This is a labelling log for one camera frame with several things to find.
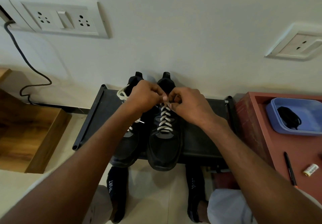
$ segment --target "blue plastic box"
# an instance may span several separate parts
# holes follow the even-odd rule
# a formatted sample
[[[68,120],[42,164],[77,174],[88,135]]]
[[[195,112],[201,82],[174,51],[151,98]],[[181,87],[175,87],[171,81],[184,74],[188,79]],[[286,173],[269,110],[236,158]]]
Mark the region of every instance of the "blue plastic box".
[[[281,106],[290,108],[302,120],[298,129],[289,129],[283,122],[277,109]],[[322,103],[311,99],[274,98],[266,106],[266,112],[273,129],[283,134],[305,136],[322,135]]]

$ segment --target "white wall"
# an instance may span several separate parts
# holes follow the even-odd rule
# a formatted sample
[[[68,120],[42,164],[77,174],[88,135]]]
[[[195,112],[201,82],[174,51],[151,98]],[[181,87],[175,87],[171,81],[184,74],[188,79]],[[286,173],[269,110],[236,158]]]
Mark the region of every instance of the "white wall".
[[[322,24],[322,0],[98,0],[112,39],[15,32],[30,62],[54,85],[32,100],[90,108],[99,86],[126,85],[135,71],[207,97],[247,91],[322,94],[321,57],[307,62],[264,58],[295,21]],[[17,94],[26,82],[45,81],[26,67],[0,28],[0,64],[16,71],[2,85]]]

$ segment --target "sock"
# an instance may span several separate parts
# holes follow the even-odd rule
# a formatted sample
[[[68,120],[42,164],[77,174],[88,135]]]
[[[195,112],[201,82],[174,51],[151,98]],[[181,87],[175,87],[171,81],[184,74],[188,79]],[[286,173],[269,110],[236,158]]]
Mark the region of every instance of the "sock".
[[[204,178],[200,166],[186,165],[185,172],[189,189],[188,197],[188,216],[191,221],[198,223],[198,204],[200,201],[206,201],[204,191]]]
[[[128,169],[112,166],[107,176],[107,188],[113,206],[117,206],[113,223],[119,223],[125,214]]]

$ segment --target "white tile floor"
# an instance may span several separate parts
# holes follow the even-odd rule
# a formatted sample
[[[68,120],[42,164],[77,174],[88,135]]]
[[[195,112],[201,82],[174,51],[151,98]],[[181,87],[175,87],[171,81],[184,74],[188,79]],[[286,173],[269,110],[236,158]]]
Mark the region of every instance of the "white tile floor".
[[[71,147],[85,118],[85,115],[73,114],[45,173],[56,169],[74,153]],[[106,186],[110,168],[109,164],[100,181],[101,185]],[[0,170],[0,216],[13,206],[29,186],[41,176],[42,174]],[[212,192],[211,177],[206,172],[204,176],[206,195],[209,198]],[[130,167],[128,187],[127,209],[121,223],[193,223],[187,215],[188,187],[184,165],[177,164],[171,171],[159,172],[153,170],[146,160],[137,160]]]

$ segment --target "pen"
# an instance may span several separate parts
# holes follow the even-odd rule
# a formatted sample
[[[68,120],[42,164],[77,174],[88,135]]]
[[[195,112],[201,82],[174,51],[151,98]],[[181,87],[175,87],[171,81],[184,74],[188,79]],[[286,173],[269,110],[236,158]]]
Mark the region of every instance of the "pen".
[[[296,185],[296,180],[295,180],[294,172],[293,172],[293,169],[292,169],[292,166],[291,166],[291,162],[289,161],[289,158],[288,158],[288,155],[287,155],[286,152],[284,152],[284,159],[285,159],[286,166],[287,166],[287,169],[288,169],[289,177],[291,178],[292,185],[294,187],[296,187],[296,188],[299,188]]]

